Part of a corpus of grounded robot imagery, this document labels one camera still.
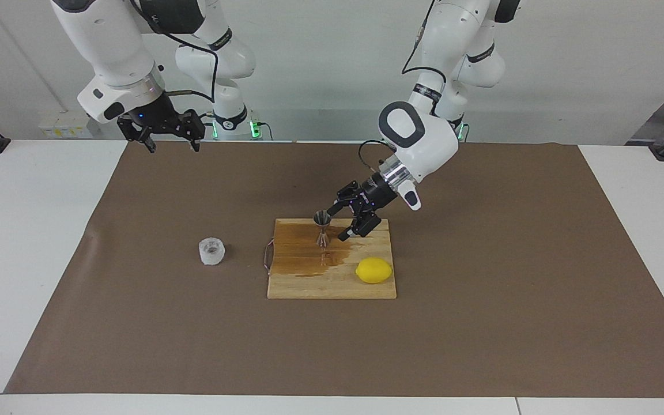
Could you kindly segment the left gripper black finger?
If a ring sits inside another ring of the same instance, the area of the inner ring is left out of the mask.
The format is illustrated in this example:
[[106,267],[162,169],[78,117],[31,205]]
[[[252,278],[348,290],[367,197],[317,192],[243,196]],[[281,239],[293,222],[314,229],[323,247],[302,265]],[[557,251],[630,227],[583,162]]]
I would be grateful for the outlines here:
[[360,190],[361,187],[359,186],[358,181],[355,180],[343,186],[343,188],[337,192],[334,204],[332,204],[329,209],[325,210],[326,213],[329,216],[335,216],[343,208],[353,206],[360,199]]
[[356,213],[350,226],[341,231],[337,238],[344,242],[353,236],[366,237],[382,223],[382,219],[374,211]]

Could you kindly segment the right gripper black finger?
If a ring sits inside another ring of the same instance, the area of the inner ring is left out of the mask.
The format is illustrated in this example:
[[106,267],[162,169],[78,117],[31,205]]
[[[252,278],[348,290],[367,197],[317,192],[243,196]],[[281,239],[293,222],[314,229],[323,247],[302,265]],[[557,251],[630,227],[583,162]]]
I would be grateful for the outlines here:
[[194,152],[199,152],[205,132],[206,126],[195,110],[187,110],[178,115],[177,137],[186,139]]
[[145,145],[149,153],[155,153],[156,144],[151,137],[153,129],[150,126],[137,129],[136,123],[129,115],[119,116],[116,123],[127,141],[139,142]]

